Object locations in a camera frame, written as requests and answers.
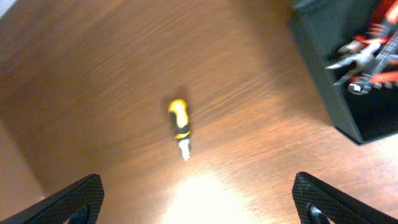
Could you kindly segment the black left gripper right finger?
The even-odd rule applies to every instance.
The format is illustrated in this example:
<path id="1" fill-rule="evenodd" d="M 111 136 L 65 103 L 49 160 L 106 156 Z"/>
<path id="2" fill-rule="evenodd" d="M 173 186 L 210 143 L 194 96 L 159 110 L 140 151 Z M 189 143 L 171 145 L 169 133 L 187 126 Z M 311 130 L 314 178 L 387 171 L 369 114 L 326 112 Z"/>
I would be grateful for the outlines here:
<path id="1" fill-rule="evenodd" d="M 391 217 L 306 173 L 295 176 L 292 197 L 301 223 L 391 223 Z"/>

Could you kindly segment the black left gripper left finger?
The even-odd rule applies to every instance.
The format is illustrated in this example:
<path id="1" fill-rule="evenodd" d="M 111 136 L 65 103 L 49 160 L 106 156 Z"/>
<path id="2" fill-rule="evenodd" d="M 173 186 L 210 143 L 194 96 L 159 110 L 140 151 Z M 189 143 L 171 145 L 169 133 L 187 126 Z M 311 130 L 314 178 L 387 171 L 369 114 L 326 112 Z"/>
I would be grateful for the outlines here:
<path id="1" fill-rule="evenodd" d="M 101 177 L 90 174 L 1 223 L 95 224 L 103 200 Z"/>

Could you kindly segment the yellow black stubby screwdriver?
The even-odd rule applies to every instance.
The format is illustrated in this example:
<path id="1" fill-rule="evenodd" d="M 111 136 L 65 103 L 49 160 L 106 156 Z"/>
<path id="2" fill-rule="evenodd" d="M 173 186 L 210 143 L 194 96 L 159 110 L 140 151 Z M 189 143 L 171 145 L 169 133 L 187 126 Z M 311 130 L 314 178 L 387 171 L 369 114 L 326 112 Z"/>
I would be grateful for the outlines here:
<path id="1" fill-rule="evenodd" d="M 190 158 L 190 123 L 187 111 L 187 103 L 183 99 L 173 100 L 168 107 L 175 129 L 174 138 L 178 142 L 182 157 L 185 162 Z"/>

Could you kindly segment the orange socket rail with sockets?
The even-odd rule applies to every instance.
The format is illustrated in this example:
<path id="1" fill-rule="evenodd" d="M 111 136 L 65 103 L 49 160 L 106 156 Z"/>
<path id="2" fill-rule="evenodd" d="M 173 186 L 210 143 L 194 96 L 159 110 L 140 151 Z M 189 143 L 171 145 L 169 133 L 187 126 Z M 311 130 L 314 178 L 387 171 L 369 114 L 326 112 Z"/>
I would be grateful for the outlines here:
<path id="1" fill-rule="evenodd" d="M 397 71 L 377 73 L 371 78 L 371 87 L 377 90 L 382 88 L 393 89 L 397 87 L 397 79 Z"/>

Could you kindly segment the orange black long-nose pliers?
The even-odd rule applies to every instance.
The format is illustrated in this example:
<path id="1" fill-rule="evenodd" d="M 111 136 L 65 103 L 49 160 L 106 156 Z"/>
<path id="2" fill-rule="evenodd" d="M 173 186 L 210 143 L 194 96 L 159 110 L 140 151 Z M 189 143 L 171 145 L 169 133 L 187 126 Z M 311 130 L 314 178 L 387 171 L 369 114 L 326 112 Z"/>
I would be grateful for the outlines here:
<path id="1" fill-rule="evenodd" d="M 354 82 L 360 74 L 362 74 L 363 70 L 365 69 L 365 66 L 375 59 L 379 52 L 382 50 L 382 48 L 387 44 L 382 44 L 377 51 L 375 51 L 373 54 L 369 55 L 362 55 L 362 54 L 354 54 L 354 55 L 342 55 L 338 61 L 335 63 L 329 65 L 326 67 L 327 70 L 334 70 L 337 68 L 342 68 L 346 66 L 350 66 L 351 70 L 348 70 L 338 81 L 334 83 L 335 86 L 340 86 L 346 82 L 349 84 Z M 388 63 L 388 65 L 385 67 L 389 68 L 391 66 L 397 66 L 397 59 L 392 60 Z"/>

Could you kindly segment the black box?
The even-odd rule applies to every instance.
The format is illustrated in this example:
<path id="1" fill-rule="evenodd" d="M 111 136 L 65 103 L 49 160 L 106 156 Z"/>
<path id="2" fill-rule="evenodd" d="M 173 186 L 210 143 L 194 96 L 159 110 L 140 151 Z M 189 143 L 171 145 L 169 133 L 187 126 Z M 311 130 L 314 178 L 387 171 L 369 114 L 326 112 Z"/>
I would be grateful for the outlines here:
<path id="1" fill-rule="evenodd" d="M 318 88 L 332 125 L 358 144 L 397 134 L 397 90 L 358 96 L 335 82 L 349 69 L 328 70 L 337 50 L 365 30 L 379 1 L 292 1 L 290 28 Z"/>

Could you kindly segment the silver ring wrench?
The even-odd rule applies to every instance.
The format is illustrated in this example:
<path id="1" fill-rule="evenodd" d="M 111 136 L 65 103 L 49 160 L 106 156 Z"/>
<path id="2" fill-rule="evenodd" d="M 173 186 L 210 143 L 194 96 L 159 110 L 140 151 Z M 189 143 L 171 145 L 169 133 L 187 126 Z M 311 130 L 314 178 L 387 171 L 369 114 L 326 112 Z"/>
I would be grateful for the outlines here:
<path id="1" fill-rule="evenodd" d="M 390 38 L 388 43 L 382 48 L 377 57 L 370 61 L 363 70 L 362 74 L 348 85 L 348 91 L 355 95 L 365 95 L 371 91 L 371 79 L 382 72 L 388 63 L 397 59 L 397 32 Z"/>

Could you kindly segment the red handled side cutters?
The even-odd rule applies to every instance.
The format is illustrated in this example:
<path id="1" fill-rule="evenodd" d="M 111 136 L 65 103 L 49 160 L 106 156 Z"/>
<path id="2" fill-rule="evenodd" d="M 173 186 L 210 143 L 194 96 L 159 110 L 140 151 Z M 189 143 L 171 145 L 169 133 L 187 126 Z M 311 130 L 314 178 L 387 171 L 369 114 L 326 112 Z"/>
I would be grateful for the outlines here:
<path id="1" fill-rule="evenodd" d="M 353 40 L 340 47 L 342 55 L 373 54 L 391 38 L 397 30 L 397 0 L 382 0 L 374 10 L 367 31 L 353 37 Z"/>

